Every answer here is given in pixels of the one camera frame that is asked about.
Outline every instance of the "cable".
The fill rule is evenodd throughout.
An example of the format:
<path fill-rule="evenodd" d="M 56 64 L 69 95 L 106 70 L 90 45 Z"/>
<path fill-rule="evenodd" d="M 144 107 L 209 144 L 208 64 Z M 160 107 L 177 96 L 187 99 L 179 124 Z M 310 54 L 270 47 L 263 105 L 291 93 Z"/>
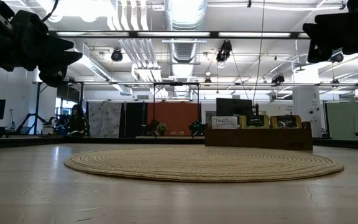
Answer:
<path fill-rule="evenodd" d="M 237 73 L 239 74 L 239 78 L 240 78 L 240 81 L 241 81 L 242 88 L 244 89 L 244 91 L 245 91 L 245 93 L 246 93 L 246 95 L 247 95 L 247 100 L 249 100 L 246 87 L 244 86 L 244 82 L 242 81 L 242 77 L 241 77 L 241 75 L 240 75 L 239 67 L 237 66 L 237 62 L 236 62 L 236 58 L 235 58 L 235 56 L 234 56 L 233 49 L 231 49 L 231 52 L 233 53 L 234 64 L 236 64 L 236 69 L 237 69 Z"/>
<path fill-rule="evenodd" d="M 55 4 L 53 5 L 52 11 L 50 11 L 50 13 L 48 13 L 43 19 L 42 22 L 45 22 L 46 20 L 49 19 L 49 17 L 52 16 L 53 12 L 55 12 L 57 4 L 59 3 L 59 0 L 55 0 Z"/>
<path fill-rule="evenodd" d="M 265 0 L 264 0 L 264 9 L 262 11 L 262 35 L 260 36 L 260 47 L 259 47 L 259 60 L 258 60 L 258 71 L 256 76 L 256 82 L 255 82 L 255 88 L 254 88 L 254 97 L 252 97 L 252 106 L 254 105 L 255 101 L 255 94 L 256 94 L 256 88 L 258 86 L 258 79 L 259 79 L 259 68 L 260 68 L 260 58 L 262 56 L 262 42 L 264 40 L 264 24 L 265 24 Z"/>
<path fill-rule="evenodd" d="M 13 4 L 9 4 L 6 3 L 8 6 L 12 6 L 12 7 L 19 7 L 19 8 L 23 8 L 23 9 L 39 9 L 39 8 L 43 8 L 42 6 L 18 6 L 18 5 L 13 5 Z"/>

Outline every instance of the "air duct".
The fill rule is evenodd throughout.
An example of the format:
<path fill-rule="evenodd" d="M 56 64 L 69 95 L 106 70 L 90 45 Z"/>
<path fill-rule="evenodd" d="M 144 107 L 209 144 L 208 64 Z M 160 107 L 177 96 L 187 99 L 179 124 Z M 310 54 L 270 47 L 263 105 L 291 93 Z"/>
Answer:
<path fill-rule="evenodd" d="M 168 30 L 189 31 L 201 30 L 206 14 L 206 0 L 164 0 L 165 18 Z M 170 44 L 172 61 L 176 63 L 195 62 L 198 44 Z M 173 76 L 178 78 L 190 77 L 194 65 L 172 65 Z M 179 92 L 182 89 L 175 88 L 178 96 L 185 96 L 186 93 Z"/>

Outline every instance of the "ceiling light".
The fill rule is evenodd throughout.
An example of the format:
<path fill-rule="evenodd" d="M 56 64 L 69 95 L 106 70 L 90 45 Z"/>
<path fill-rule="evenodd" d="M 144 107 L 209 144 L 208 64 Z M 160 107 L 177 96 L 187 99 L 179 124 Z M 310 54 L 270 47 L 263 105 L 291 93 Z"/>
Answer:
<path fill-rule="evenodd" d="M 290 37 L 288 32 L 220 32 L 220 37 Z"/>
<path fill-rule="evenodd" d="M 153 85 L 152 82 L 117 82 L 120 85 Z"/>
<path fill-rule="evenodd" d="M 128 32 L 56 32 L 59 37 L 128 37 Z"/>
<path fill-rule="evenodd" d="M 139 37 L 209 37 L 209 32 L 138 32 Z"/>
<path fill-rule="evenodd" d="M 84 82 L 85 85 L 109 85 L 109 82 Z"/>
<path fill-rule="evenodd" d="M 162 40 L 162 43 L 164 44 L 206 44 L 206 40 Z"/>

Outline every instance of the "woven rug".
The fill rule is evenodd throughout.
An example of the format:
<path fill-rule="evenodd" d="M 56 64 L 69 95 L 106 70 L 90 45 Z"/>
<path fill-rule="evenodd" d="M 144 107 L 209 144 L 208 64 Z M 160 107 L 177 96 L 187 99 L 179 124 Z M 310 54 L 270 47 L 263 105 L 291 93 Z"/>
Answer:
<path fill-rule="evenodd" d="M 71 156 L 91 174 L 180 182 L 256 182 L 316 177 L 344 169 L 322 156 L 279 149 L 204 146 L 125 147 Z"/>

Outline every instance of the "person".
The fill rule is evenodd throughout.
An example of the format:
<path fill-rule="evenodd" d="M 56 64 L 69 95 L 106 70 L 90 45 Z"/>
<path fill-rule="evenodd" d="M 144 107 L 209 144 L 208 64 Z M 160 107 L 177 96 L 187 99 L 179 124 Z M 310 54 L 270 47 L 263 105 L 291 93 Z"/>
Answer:
<path fill-rule="evenodd" d="M 73 106 L 68 125 L 68 131 L 70 133 L 77 131 L 82 135 L 86 134 L 86 130 L 88 129 L 88 122 L 80 105 Z"/>

